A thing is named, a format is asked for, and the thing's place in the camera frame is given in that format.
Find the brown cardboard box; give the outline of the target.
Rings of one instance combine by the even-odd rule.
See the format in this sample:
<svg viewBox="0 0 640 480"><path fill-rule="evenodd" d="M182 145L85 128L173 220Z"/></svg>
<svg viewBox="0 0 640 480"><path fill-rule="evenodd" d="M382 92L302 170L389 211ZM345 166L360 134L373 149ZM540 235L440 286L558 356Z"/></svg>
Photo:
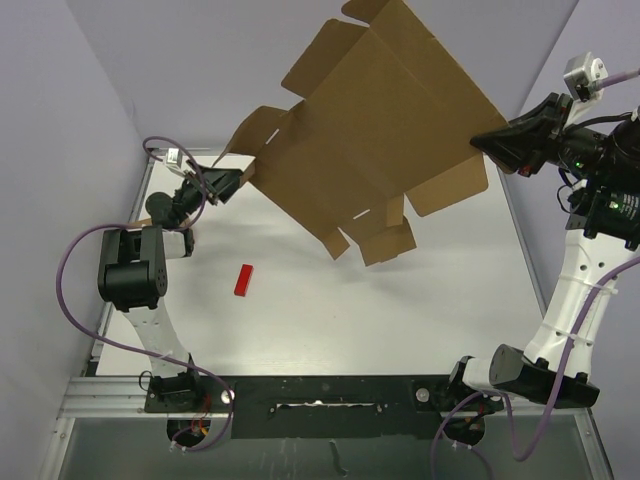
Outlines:
<svg viewBox="0 0 640 480"><path fill-rule="evenodd" d="M406 206L427 216L487 188L470 141L506 119L406 3L342 13L282 80L297 104L257 108L225 150L330 256L356 244L372 265L415 247Z"/></svg>

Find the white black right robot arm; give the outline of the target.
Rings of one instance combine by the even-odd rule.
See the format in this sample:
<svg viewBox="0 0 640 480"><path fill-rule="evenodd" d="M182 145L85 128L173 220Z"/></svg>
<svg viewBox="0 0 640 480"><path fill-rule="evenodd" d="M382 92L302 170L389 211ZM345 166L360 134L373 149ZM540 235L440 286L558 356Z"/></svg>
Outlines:
<svg viewBox="0 0 640 480"><path fill-rule="evenodd" d="M551 93L507 126L470 143L507 173L530 177L546 165L572 175L565 253L542 324L525 349L500 345L490 359L465 356L444 385L464 409L481 392L507 393L556 408L591 407L597 332L622 264L639 257L639 114L610 117L608 135L593 120L575 123L578 104Z"/></svg>

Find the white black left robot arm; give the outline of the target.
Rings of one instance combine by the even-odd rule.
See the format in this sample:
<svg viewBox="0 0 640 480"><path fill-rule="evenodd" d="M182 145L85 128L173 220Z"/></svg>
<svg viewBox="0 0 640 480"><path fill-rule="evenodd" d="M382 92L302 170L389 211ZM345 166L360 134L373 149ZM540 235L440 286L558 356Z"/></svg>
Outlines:
<svg viewBox="0 0 640 480"><path fill-rule="evenodd" d="M182 411L196 408L205 393L192 356L180 342L164 303L166 261L192 256L193 215L207 203L226 203L250 176L237 168L202 167L199 173L186 173L174 194L149 195L145 223L103 233L99 294L123 313L143 349L151 353L148 395Z"/></svg>

